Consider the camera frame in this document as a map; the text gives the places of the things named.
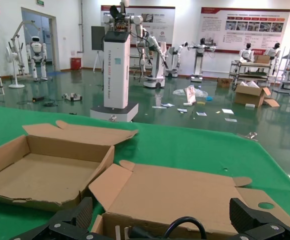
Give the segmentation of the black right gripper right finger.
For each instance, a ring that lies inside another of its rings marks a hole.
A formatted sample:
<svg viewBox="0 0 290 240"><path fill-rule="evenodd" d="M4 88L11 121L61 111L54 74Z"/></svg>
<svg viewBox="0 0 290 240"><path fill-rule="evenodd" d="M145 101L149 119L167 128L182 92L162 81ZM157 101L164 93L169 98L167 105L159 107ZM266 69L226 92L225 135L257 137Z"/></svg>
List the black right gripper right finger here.
<svg viewBox="0 0 290 240"><path fill-rule="evenodd" d="M230 240L290 240L290 227L269 212L245 205L239 198L229 201L229 219L237 231Z"/></svg>

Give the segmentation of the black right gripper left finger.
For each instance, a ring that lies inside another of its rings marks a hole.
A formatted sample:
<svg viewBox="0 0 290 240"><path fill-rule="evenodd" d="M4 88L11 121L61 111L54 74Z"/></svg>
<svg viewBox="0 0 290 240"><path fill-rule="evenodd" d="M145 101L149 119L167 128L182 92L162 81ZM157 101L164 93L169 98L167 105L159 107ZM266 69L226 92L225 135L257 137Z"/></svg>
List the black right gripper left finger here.
<svg viewBox="0 0 290 240"><path fill-rule="evenodd" d="M85 197L77 206L59 210L47 223L13 236L12 240L105 240L88 230L93 213L93 200Z"/></svg>

